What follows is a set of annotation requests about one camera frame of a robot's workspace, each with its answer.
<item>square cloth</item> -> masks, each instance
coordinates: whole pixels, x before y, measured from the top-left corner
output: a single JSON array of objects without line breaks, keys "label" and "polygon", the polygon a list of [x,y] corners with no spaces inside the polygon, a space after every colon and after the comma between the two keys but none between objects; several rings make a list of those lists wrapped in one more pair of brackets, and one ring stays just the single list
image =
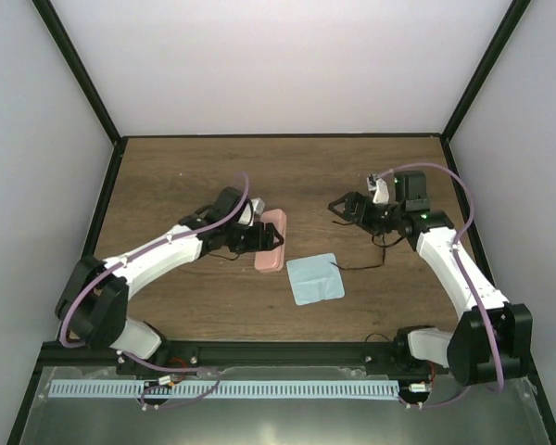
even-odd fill
[{"label": "square cloth", "polygon": [[344,297],[342,275],[332,262],[337,264],[335,255],[325,253],[286,263],[288,279],[298,306]]}]

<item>wooden table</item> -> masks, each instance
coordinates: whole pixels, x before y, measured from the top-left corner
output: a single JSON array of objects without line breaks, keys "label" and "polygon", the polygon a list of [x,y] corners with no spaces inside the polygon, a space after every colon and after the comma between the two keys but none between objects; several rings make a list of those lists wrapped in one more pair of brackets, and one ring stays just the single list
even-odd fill
[{"label": "wooden table", "polygon": [[[333,252],[343,266],[376,264],[380,249],[371,237],[333,224],[327,204],[348,191],[366,193],[368,173],[414,161],[445,165],[438,139],[131,139],[95,255],[120,254],[161,235],[212,203],[236,172],[247,172],[250,196],[288,216],[287,261]],[[460,225],[451,180],[438,171],[426,175],[433,209]],[[457,323],[434,273],[405,242],[387,252],[385,267],[342,272],[342,299],[300,307],[286,267],[263,274],[253,260],[254,254],[234,262],[206,257],[178,268],[132,299],[129,314],[174,339],[362,340],[412,324],[453,329]]]}]

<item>black metal frame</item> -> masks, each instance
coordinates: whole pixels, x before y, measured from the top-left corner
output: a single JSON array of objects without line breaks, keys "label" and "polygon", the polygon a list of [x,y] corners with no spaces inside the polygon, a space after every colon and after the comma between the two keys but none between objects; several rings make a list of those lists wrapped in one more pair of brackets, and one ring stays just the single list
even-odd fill
[{"label": "black metal frame", "polygon": [[[110,118],[107,109],[97,92],[95,85],[86,71],[82,61],[74,49],[74,46],[68,37],[64,26],[59,20],[49,0],[32,0],[39,14],[45,22],[47,29],[52,34],[57,46],[59,47],[63,57],[66,59],[69,67],[81,86],[87,100],[91,104],[95,115],[101,121],[109,139],[114,148],[107,168],[107,175],[101,194],[99,196],[95,214],[91,222],[89,234],[82,251],[83,254],[92,254],[98,241],[99,233],[105,219],[107,206],[113,192],[120,164],[123,158],[129,137],[121,137],[117,131],[115,124]],[[466,116],[470,106],[473,104],[478,92],[484,84],[487,75],[491,72],[495,62],[499,58],[502,49],[509,41],[512,32],[516,28],[521,16],[524,14],[530,0],[513,0],[507,13],[499,25],[492,41],[490,42],[486,52],[484,53],[472,79],[467,85],[460,102],[455,108],[449,119],[449,123],[445,127],[443,133],[367,133],[367,134],[227,134],[227,135],[204,135],[204,136],[186,136],[186,135],[165,135],[165,136],[148,136],[138,135],[130,137],[437,137],[440,140],[441,148],[445,156],[445,160],[451,170],[457,172],[457,166],[451,153],[449,142],[457,129],[461,125],[462,120]],[[467,218],[469,205],[467,197],[460,187],[455,186],[455,192],[463,218]],[[480,236],[477,232],[475,224],[468,231],[474,259],[478,267],[483,271],[485,276],[492,282],[493,277],[487,262],[486,254],[482,247]],[[301,366],[312,365],[365,365],[367,371],[372,374],[390,374],[392,377],[410,378],[411,375],[402,375],[379,362],[364,362],[367,347],[382,348],[383,345],[377,346],[377,343],[349,343],[349,342],[324,342],[324,343],[289,343],[289,342],[272,342],[272,343],[251,343],[251,342],[182,342],[181,345],[188,349],[197,350],[199,361],[201,364],[231,366],[237,364],[291,364]],[[84,348],[67,350],[56,342],[44,343],[39,359],[32,373],[31,381],[27,388],[27,392],[22,401],[19,414],[13,425],[8,444],[19,443],[25,423],[32,405],[32,400],[39,383],[41,372],[46,366],[116,366],[117,356],[113,350],[104,352],[94,352]],[[539,380],[539,376],[533,366],[529,375],[530,381],[537,387],[536,401],[537,406],[542,414],[544,425],[550,437],[550,442],[556,444],[556,423],[551,412],[545,392]]]}]

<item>white wall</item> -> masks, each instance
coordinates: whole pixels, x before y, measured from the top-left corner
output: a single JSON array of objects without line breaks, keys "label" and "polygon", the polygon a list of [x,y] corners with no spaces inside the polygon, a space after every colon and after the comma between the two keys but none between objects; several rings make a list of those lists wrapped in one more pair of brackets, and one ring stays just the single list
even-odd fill
[{"label": "white wall", "polygon": [[494,276],[534,315],[556,416],[556,0],[531,2],[452,148]]},{"label": "white wall", "polygon": [[32,2],[0,2],[0,443],[55,336],[110,153]]},{"label": "white wall", "polygon": [[55,0],[122,134],[441,132],[510,0]]}]

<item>purple cable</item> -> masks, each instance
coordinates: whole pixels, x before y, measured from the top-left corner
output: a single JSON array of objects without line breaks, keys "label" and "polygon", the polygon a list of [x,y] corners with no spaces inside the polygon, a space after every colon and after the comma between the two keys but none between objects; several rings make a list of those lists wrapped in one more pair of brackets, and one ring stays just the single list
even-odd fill
[{"label": "purple cable", "polygon": [[[210,394],[212,394],[214,391],[216,391],[218,389],[220,383],[221,383],[221,380],[218,379],[214,383],[214,385],[212,385],[212,388],[208,389],[207,391],[204,391],[199,396],[196,396],[196,397],[194,397],[193,399],[190,399],[190,400],[182,401],[180,403],[173,403],[172,405],[168,405],[168,404],[159,405],[158,409],[159,410],[171,410],[173,408],[179,408],[181,406],[189,405],[190,403],[195,403],[197,401],[201,401],[201,400],[205,399],[207,396],[209,396]],[[143,391],[143,393],[140,394],[140,403],[142,404],[143,407],[148,406],[148,404],[146,404],[146,400],[145,400],[146,394],[148,394],[151,391],[154,391],[155,389],[160,389],[160,388],[167,388],[167,387],[165,387],[163,385],[156,385],[156,386],[153,386],[153,387],[150,387],[150,388],[146,388]]]},{"label": "purple cable", "polygon": [[461,399],[463,399],[463,397],[465,397],[465,395],[468,393],[470,388],[471,387],[465,387],[464,389],[461,390],[461,392],[457,396],[453,397],[452,399],[441,401],[440,403],[433,403],[432,405],[423,405],[422,408],[420,408],[420,406],[417,405],[417,404],[407,403],[401,397],[398,397],[398,401],[402,405],[405,405],[405,406],[410,405],[411,408],[418,408],[418,409],[422,409],[422,410],[433,410],[433,409],[436,409],[436,408],[444,408],[446,406],[449,406],[451,403],[455,403],[456,401],[460,401]]},{"label": "purple cable", "polygon": [[[249,177],[244,172],[241,172],[239,174],[242,175],[243,179],[245,180],[245,186],[243,188],[243,195],[241,195],[241,199],[239,199],[239,203],[235,206],[235,208],[233,210],[231,210],[231,212],[226,217],[222,218],[219,221],[216,221],[216,222],[212,223],[211,225],[207,225],[205,227],[200,227],[199,229],[195,229],[195,230],[190,230],[189,232],[183,232],[183,233],[180,233],[180,234],[176,234],[171,238],[171,241],[175,241],[177,239],[185,238],[185,237],[191,236],[191,235],[202,234],[204,232],[215,229],[215,228],[219,227],[220,225],[223,225],[223,224],[229,222],[234,217],[234,215],[236,215],[237,212],[240,209],[243,208],[243,206],[245,204],[245,201],[247,199],[247,195],[249,194]],[[155,248],[158,248],[159,246],[162,246],[163,244],[166,244],[168,242],[169,241],[167,239],[161,239],[158,242],[153,243],[149,246],[146,246],[146,247],[138,250],[137,252],[133,253],[132,255],[130,255],[128,257],[127,261],[128,262],[134,261],[138,257],[141,257],[142,255],[145,255],[146,253],[150,252],[151,250],[153,250]],[[78,297],[74,301],[72,301],[72,304],[70,305],[70,307],[68,309],[68,312],[66,312],[66,316],[64,317],[64,320],[62,322],[62,326],[61,326],[60,331],[59,331],[59,341],[62,344],[62,346],[64,346],[65,348],[79,348],[80,346],[84,345],[83,341],[70,342],[67,339],[67,333],[68,333],[68,330],[69,330],[70,320],[72,319],[72,315],[74,315],[74,313],[76,312],[78,307],[81,305],[82,301],[86,298],[86,296],[99,283],[101,283],[105,278],[107,278],[109,275],[111,275],[112,273],[114,273],[115,271],[117,271],[121,267],[123,267],[123,262],[120,261],[117,264],[114,264],[110,268],[106,269],[104,272],[102,272],[100,275],[98,275],[93,281],[91,281],[91,283],[89,283],[82,290],[82,292],[78,295]],[[151,369],[155,369],[152,366],[154,366],[154,365],[151,365],[150,363],[148,363],[148,365],[146,367],[150,367]],[[181,371],[179,371],[179,369],[182,369],[182,368],[173,369],[173,371],[174,372],[181,372]]]},{"label": "purple cable", "polygon": [[[455,182],[457,182],[457,184],[459,184],[461,186],[461,188],[463,189],[463,191],[465,192],[465,195],[467,196],[468,204],[469,204],[469,207],[470,207],[470,214],[467,218],[467,221],[463,225],[463,227],[460,230],[457,231],[457,234],[453,238],[453,245],[457,245],[460,242],[461,237],[463,236],[463,234],[465,234],[465,232],[467,232],[467,229],[474,222],[474,199],[472,197],[472,193],[470,192],[470,189],[467,187],[467,184],[457,174],[455,174],[454,172],[452,172],[448,168],[443,167],[442,165],[435,164],[434,162],[413,162],[411,164],[401,165],[399,167],[396,167],[395,169],[390,169],[386,172],[380,173],[378,176],[380,178],[383,178],[383,177],[386,177],[387,175],[389,175],[393,172],[400,172],[400,171],[404,171],[404,170],[410,170],[410,169],[413,169],[415,167],[432,167],[434,169],[441,170],[442,172],[445,172],[451,178],[453,178],[455,180]],[[488,317],[488,313],[486,312],[486,308],[484,307],[484,303],[482,302],[482,299],[478,295],[478,291],[476,290],[476,288],[474,286],[474,282],[472,281],[472,279],[470,278],[470,275],[465,270],[465,266],[463,265],[463,262],[461,261],[459,251],[454,248],[451,253],[453,254],[453,258],[455,259],[455,262],[457,262],[457,267],[459,268],[459,270],[461,272],[461,275],[463,275],[463,278],[465,279],[465,282],[467,283],[467,286],[469,287],[470,292],[472,292],[472,295],[474,296],[475,303],[477,304],[478,310],[480,311],[480,314],[482,316],[482,321],[484,322],[484,328],[486,329],[486,336],[488,337],[488,343],[490,344],[490,351],[492,352],[492,360],[494,361],[494,366],[495,366],[496,372],[497,372],[497,382],[499,384],[499,387],[497,388],[497,391],[501,392],[504,389],[504,374],[502,372],[502,363],[500,362],[499,347],[498,347],[497,341],[494,337],[494,328],[492,327],[492,323],[490,322],[490,318]]]}]

